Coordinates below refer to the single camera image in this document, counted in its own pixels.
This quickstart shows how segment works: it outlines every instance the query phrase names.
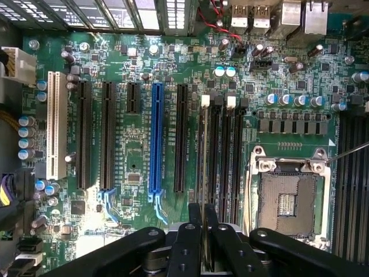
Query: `pcie slot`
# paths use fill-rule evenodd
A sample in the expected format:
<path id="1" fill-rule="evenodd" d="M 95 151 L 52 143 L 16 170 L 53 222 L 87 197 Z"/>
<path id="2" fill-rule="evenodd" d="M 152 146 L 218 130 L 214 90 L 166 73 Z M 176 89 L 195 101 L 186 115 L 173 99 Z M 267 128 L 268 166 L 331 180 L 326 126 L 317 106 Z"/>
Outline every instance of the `pcie slot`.
<path id="1" fill-rule="evenodd" d="M 138 83 L 129 82 L 127 84 L 127 113 L 140 113 L 140 85 Z"/>
<path id="2" fill-rule="evenodd" d="M 89 81 L 78 82 L 77 130 L 76 130 L 76 177 L 77 188 L 91 186 L 91 126 L 92 88 Z"/>
<path id="3" fill-rule="evenodd" d="M 101 101 L 101 149 L 100 149 L 100 189 L 114 187 L 115 160 L 115 84 L 103 82 Z"/>
<path id="4" fill-rule="evenodd" d="M 164 85 L 152 85 L 149 194 L 161 192 Z"/>
<path id="5" fill-rule="evenodd" d="M 174 192 L 184 192 L 187 148 L 188 85 L 177 85 L 177 119 L 175 127 Z"/>

